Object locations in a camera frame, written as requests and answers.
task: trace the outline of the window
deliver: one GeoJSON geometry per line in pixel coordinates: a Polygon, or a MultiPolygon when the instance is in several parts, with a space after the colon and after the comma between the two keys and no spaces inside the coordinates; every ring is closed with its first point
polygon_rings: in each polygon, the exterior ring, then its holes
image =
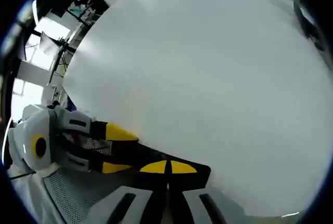
{"type": "MultiPolygon", "coordinates": [[[[42,18],[35,28],[38,32],[45,32],[47,36],[53,39],[66,38],[70,30],[63,25],[50,20],[48,18],[42,18]]],[[[45,70],[49,70],[54,57],[45,55],[39,49],[40,37],[31,35],[25,45],[25,55],[27,62],[45,70]]]]}
{"type": "Polygon", "coordinates": [[[14,122],[22,118],[23,110],[30,104],[41,104],[43,87],[20,80],[14,81],[11,96],[11,116],[14,122]]]}

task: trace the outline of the person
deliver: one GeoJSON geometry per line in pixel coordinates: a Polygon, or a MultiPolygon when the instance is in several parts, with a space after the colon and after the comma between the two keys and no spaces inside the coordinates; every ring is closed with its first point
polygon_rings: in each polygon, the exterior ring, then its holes
{"type": "Polygon", "coordinates": [[[105,0],[75,0],[74,4],[76,6],[85,5],[86,8],[90,7],[92,10],[95,10],[95,14],[97,15],[103,14],[109,8],[105,0]]]}

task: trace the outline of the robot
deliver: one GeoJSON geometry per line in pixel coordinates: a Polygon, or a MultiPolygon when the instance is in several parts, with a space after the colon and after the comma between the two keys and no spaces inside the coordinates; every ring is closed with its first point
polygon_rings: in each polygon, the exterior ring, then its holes
{"type": "Polygon", "coordinates": [[[120,126],[70,112],[57,102],[48,107],[27,106],[19,124],[9,129],[8,142],[13,163],[27,173],[54,163],[100,173],[137,171],[131,187],[121,186],[96,203],[83,223],[160,223],[167,192],[173,223],[227,222],[218,194],[206,188],[209,166],[151,149],[120,126]],[[85,149],[64,134],[107,140],[112,155],[85,149]]]}

